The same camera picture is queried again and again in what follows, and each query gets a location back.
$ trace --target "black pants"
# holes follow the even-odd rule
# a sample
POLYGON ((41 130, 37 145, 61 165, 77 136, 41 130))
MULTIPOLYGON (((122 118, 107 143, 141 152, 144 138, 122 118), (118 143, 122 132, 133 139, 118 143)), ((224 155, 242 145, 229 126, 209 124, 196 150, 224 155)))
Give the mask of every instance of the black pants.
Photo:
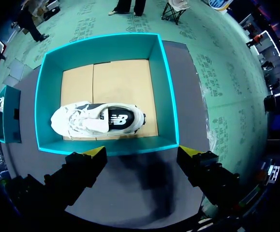
POLYGON ((21 28, 28 30, 36 42, 42 37, 32 20, 32 14, 28 11, 28 7, 20 12, 17 23, 21 28))
POLYGON ((5 56, 0 52, 0 59, 5 60, 5 56))
POLYGON ((268 66, 268 64, 269 64, 269 61, 266 61, 263 65, 261 65, 261 68, 268 66))
POLYGON ((255 44, 257 44, 257 42, 255 40, 252 40, 252 41, 246 43, 247 47, 254 46, 255 44))
MULTIPOLYGON (((136 16, 142 16, 146 0, 135 0, 134 12, 136 16)), ((117 11, 119 14, 127 13, 130 11, 131 0, 119 0, 117 6, 114 8, 114 11, 117 11)))

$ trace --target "chair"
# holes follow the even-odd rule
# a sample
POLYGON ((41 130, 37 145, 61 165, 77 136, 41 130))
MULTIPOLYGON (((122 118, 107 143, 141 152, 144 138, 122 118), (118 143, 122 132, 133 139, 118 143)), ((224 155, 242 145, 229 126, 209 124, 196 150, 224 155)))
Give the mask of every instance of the chair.
POLYGON ((161 19, 169 20, 170 17, 173 17, 175 24, 177 25, 179 18, 188 8, 190 8, 190 6, 188 5, 188 0, 168 0, 161 19))

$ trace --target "table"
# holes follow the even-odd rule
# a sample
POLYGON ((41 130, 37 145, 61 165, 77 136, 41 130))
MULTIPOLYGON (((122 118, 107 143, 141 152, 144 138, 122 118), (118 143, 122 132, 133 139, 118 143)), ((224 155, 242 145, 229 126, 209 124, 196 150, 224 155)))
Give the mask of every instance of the table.
MULTIPOLYGON (((177 104, 180 144, 209 150, 207 110, 199 77, 185 44, 164 41, 177 104)), ((65 156, 38 151, 34 128, 34 98, 40 67, 15 88, 21 90, 21 144, 2 144, 11 177, 31 174, 44 182, 65 163, 65 156)), ((124 228, 160 228, 195 215, 202 191, 188 182, 176 163, 177 149, 108 157, 93 188, 86 188, 66 211, 80 218, 124 228)))

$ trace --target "white shoe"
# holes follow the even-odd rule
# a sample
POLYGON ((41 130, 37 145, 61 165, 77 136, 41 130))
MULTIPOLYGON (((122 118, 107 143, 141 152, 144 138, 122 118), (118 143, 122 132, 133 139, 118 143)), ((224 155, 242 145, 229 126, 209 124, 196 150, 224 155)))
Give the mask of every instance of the white shoe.
POLYGON ((4 97, 0 98, 0 112, 3 113, 4 97))
POLYGON ((103 137, 136 133, 145 124, 145 114, 135 105, 82 101, 60 107, 51 122, 62 136, 103 137))
POLYGON ((110 11, 109 12, 109 15, 115 15, 115 14, 117 14, 117 11, 110 11))

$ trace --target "teal box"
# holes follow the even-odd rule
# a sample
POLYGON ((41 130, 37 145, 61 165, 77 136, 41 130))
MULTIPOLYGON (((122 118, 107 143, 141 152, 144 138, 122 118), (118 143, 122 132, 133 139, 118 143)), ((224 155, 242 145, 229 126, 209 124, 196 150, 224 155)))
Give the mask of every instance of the teal box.
POLYGON ((0 142, 20 143, 19 100, 20 90, 5 86, 0 92, 4 97, 3 113, 0 112, 0 142))
POLYGON ((179 144, 172 79, 158 34, 124 33, 91 37, 47 52, 38 77, 34 113, 40 151, 69 155, 74 151, 80 153, 104 145, 108 156, 116 156, 160 151, 178 147, 179 144), (60 108, 63 72, 85 65, 128 59, 149 60, 159 136, 67 141, 55 133, 50 118, 60 108))

